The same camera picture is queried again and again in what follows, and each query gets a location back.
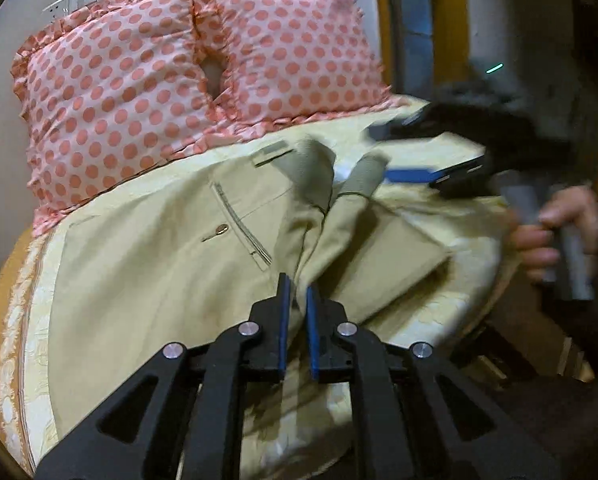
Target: bedsheet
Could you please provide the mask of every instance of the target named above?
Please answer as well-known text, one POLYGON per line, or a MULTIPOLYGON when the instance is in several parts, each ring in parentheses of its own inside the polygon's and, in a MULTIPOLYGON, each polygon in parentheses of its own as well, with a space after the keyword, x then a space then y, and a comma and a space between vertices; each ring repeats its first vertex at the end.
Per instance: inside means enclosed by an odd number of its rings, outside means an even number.
MULTIPOLYGON (((281 138, 292 141, 306 133, 336 152, 336 176, 344 178, 372 146, 364 134, 367 125, 411 114, 423 104, 412 100, 402 108, 295 126, 248 144, 180 160, 98 197, 44 237, 31 240, 29 234, 22 235, 0 279, 0 436, 24 469, 33 471, 57 442, 48 393, 48 323, 64 237, 72 222, 158 192, 182 175, 220 160, 255 152, 281 138)), ((473 158, 481 150, 449 134, 433 140, 385 143, 381 149, 392 157, 392 167, 435 169, 473 158)), ((421 186, 389 184, 382 185, 376 197, 391 208, 399 208, 410 222, 451 248, 454 256, 447 272, 426 280, 406 298, 411 308, 403 308, 402 316, 381 313, 370 322, 371 328, 385 330, 390 324, 390 342, 402 346, 422 339, 452 345, 489 311, 516 267, 514 257, 501 249, 501 222, 497 218, 501 204, 497 199, 450 203, 421 186)), ((342 388, 333 390, 328 409, 333 420, 340 423, 335 425, 332 440, 340 443, 343 453, 349 444, 349 432, 341 430, 348 416, 349 399, 342 388)), ((246 452, 258 454, 262 478, 301 478, 323 468, 323 464, 315 463, 315 469, 307 473, 293 466, 309 452, 300 442, 289 441, 284 433, 283 429, 293 422, 291 417, 284 421, 272 445, 245 443, 246 452)))

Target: finger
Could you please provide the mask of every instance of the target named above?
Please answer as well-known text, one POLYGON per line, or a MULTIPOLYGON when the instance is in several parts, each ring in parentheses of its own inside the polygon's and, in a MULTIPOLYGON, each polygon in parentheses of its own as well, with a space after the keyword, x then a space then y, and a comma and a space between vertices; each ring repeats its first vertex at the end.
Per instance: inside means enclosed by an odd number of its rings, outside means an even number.
POLYGON ((598 251, 598 205, 586 207, 575 220, 575 226, 581 233, 586 254, 596 254, 598 251))
POLYGON ((548 247, 551 245, 553 237, 552 231, 547 231, 540 226, 523 225, 512 233, 511 240, 516 250, 527 251, 548 247))
POLYGON ((504 220, 510 231, 514 231, 519 227, 519 225, 521 225, 521 222, 519 221, 519 216, 516 214, 514 209, 506 209, 504 220))
POLYGON ((545 269, 528 269, 526 274, 531 282, 541 283, 545 278, 545 269))
POLYGON ((550 247, 542 247, 521 253, 521 261, 530 269, 552 267, 559 261, 559 258, 559 251, 550 247))
POLYGON ((555 193, 539 218, 548 227, 573 221, 581 234, 584 251, 587 254, 598 251, 598 203, 588 187, 570 187, 555 193))
POLYGON ((554 194, 541 209, 539 221, 549 228, 574 221, 591 206, 591 191, 586 187, 569 187, 554 194))

